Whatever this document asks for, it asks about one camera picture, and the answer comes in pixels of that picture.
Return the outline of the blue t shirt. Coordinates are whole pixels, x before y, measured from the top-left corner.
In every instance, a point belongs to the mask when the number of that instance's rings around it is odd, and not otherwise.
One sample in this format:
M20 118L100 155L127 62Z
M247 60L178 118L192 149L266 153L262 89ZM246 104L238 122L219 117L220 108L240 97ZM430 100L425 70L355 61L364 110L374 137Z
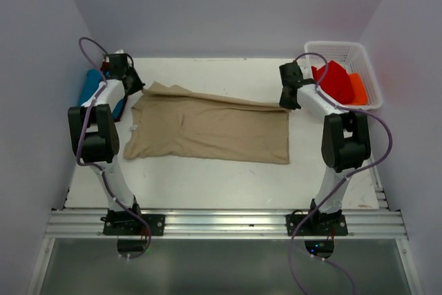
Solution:
M108 88L99 96L98 101L110 102L110 110L115 122L120 121L124 107L126 105L127 96L124 94L122 82L116 79L106 79ZM78 106L87 107L96 91L103 86L102 76L96 69L90 69L86 74L86 81L83 85Z

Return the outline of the beige t shirt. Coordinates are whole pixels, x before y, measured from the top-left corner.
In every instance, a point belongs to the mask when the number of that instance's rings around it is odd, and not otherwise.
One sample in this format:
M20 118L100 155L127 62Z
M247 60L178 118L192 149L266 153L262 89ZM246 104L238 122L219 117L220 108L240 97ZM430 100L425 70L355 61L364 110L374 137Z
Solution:
M131 108L127 160L187 158L289 164L289 111L274 103L154 82Z

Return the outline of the maroon t shirt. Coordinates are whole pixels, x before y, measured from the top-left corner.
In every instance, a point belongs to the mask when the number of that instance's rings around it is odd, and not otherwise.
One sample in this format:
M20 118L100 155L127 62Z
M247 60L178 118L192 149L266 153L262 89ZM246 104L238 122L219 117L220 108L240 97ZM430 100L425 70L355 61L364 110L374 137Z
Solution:
M106 79L111 79L111 74L109 71L109 63L106 61L102 62L101 71L103 72ZM121 98L120 101L112 108L112 115L114 122L119 122L122 118L122 115L124 113L124 109L126 107L126 103L128 100L128 96L125 95L123 98Z

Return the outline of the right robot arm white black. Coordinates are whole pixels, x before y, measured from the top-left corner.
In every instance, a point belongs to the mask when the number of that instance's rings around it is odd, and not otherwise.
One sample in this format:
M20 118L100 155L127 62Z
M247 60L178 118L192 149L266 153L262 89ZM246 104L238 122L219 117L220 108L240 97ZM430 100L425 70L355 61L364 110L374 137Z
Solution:
M367 116L342 111L330 104L313 79L305 79L297 62L279 66L282 82L280 106L305 108L323 120L321 155L326 169L322 184L311 200L306 217L292 212L286 216L289 234L321 236L335 231L347 235L342 213L343 198L351 179L371 155Z

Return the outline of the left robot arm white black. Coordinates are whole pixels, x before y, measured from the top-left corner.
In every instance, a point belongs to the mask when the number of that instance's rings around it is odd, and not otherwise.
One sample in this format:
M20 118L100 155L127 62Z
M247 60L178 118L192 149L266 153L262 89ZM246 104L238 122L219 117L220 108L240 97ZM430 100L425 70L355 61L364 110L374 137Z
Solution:
M123 50L107 54L100 69L89 70L78 105L68 109L73 153L80 166L97 175L108 199L110 225L119 223L127 234L139 233L144 225L136 198L128 188L119 166L119 135L128 97L144 87L133 58Z

